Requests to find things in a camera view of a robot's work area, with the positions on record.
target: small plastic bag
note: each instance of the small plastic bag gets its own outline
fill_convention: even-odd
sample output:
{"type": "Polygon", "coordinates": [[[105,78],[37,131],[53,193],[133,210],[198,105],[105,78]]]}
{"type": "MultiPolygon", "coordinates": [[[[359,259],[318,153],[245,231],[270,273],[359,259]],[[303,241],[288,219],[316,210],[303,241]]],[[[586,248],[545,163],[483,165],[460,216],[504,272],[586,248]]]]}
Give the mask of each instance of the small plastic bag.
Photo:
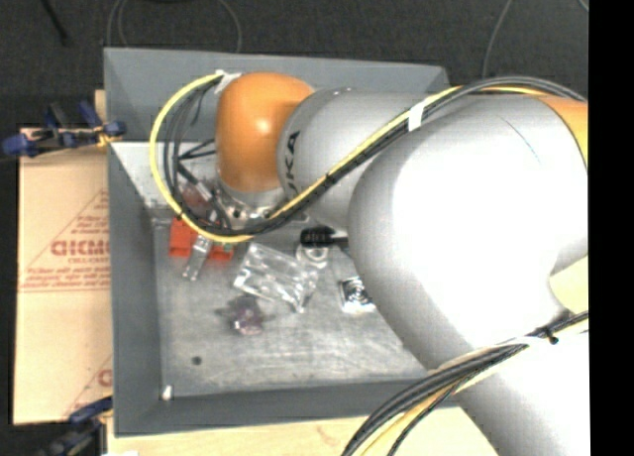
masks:
{"type": "Polygon", "coordinates": [[[303,313],[318,280],[316,268],[273,248],[252,243],[234,287],[263,299],[286,302],[297,313],[303,313]]]}

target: red object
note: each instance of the red object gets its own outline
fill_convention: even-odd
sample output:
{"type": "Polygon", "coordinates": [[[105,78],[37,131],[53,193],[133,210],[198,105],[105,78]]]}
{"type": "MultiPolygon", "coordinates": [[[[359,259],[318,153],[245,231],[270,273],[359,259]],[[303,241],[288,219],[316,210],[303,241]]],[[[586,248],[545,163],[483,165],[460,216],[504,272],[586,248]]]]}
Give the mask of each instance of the red object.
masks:
{"type": "MultiPolygon", "coordinates": [[[[185,222],[175,217],[172,218],[169,228],[169,256],[189,257],[191,247],[196,241],[196,236],[196,232],[185,222]]],[[[233,256],[233,247],[225,248],[225,245],[218,243],[212,245],[207,257],[213,261],[230,261],[233,256]]]]}

